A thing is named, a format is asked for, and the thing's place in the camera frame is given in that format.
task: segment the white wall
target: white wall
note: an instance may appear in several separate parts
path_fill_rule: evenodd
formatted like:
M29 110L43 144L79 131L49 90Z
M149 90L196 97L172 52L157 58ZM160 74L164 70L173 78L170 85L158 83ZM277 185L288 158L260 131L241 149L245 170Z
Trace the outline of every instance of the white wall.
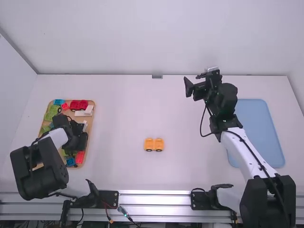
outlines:
M226 75L289 75L298 95L303 87L294 74L302 0L2 0L0 27L41 74L196 74L217 65Z
M10 152L37 74L0 34L0 162Z

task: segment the toy car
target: toy car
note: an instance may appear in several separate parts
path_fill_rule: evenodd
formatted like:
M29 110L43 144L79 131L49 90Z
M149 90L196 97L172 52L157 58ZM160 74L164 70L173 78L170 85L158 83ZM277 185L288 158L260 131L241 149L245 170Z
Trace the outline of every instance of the toy car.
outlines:
M152 151L154 147L154 140L153 138L146 138L144 141L144 150L145 151Z
M87 100L73 100L70 104L70 110L71 111L78 111L78 110L85 110L88 106Z
M164 142L163 139L161 138L157 138L154 141L154 150L156 150L157 152L162 151L164 148Z

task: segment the black clamp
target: black clamp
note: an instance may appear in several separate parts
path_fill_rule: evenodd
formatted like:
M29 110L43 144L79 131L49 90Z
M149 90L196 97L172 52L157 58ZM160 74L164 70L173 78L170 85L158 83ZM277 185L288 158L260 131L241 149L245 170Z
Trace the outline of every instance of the black clamp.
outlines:
M226 189L231 187L233 187L232 184L212 185L211 190L209 190L208 192L201 188L193 189L190 193L192 210L230 210L229 208L221 206L219 204L217 197L217 189Z

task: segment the orange toy car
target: orange toy car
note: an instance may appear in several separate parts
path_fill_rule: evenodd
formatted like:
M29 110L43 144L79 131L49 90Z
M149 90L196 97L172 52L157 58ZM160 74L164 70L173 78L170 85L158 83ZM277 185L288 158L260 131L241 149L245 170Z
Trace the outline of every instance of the orange toy car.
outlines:
M157 152L162 151L164 148L164 142L163 139L161 138L157 138L154 140L154 150L156 150Z
M144 141L144 150L145 151L152 151L154 148L154 140L153 138L146 138Z

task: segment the red toy car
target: red toy car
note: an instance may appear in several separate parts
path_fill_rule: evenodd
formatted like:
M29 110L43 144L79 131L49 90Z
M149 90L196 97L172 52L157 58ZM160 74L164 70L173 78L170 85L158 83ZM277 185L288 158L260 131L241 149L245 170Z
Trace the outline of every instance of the red toy car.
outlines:
M85 110L88 106L87 100L73 100L70 104L71 111Z

